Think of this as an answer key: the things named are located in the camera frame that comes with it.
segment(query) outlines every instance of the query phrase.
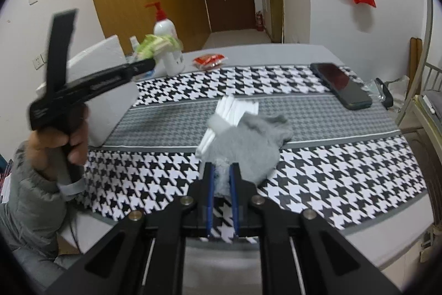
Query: white pen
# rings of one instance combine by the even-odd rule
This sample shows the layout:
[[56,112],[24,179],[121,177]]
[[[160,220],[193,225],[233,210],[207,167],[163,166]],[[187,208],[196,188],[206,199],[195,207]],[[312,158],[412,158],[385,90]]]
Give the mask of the white pen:
[[432,106],[432,103],[430,102],[430,100],[428,99],[428,97],[426,95],[424,95],[423,97],[423,101],[425,102],[425,104],[428,106],[428,108],[430,109],[430,112],[432,114],[436,114],[435,109]]

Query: phone screen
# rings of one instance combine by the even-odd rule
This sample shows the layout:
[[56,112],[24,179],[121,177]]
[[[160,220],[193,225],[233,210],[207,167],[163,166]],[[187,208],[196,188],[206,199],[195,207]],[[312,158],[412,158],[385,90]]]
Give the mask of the phone screen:
[[371,101],[370,96],[334,64],[318,64],[319,73],[335,88],[347,104]]

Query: gray jacket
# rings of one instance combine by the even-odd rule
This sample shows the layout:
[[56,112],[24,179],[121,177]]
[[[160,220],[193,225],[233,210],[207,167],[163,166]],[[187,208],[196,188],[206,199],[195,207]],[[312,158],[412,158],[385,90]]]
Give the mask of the gray jacket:
[[22,143],[15,154],[9,202],[0,204],[0,232],[21,266],[46,288],[78,256],[58,257],[57,230],[65,219],[66,203],[57,184],[31,167],[24,149]]

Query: food packet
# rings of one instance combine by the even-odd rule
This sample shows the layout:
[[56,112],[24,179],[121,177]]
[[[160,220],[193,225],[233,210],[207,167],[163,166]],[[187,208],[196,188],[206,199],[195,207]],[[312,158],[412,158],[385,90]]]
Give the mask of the food packet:
[[203,56],[199,56],[193,60],[193,64],[199,70],[208,70],[217,67],[227,60],[222,54],[205,54]]

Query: hand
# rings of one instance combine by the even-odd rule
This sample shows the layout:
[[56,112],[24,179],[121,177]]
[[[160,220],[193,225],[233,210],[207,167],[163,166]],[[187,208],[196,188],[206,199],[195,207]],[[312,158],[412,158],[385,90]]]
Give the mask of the hand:
[[83,124],[69,137],[55,128],[34,130],[28,139],[26,158],[32,167],[48,180],[57,179],[57,169],[50,164],[47,149],[59,148],[68,142],[74,147],[68,160],[76,165],[84,165],[88,158],[88,123],[89,109],[85,106]]

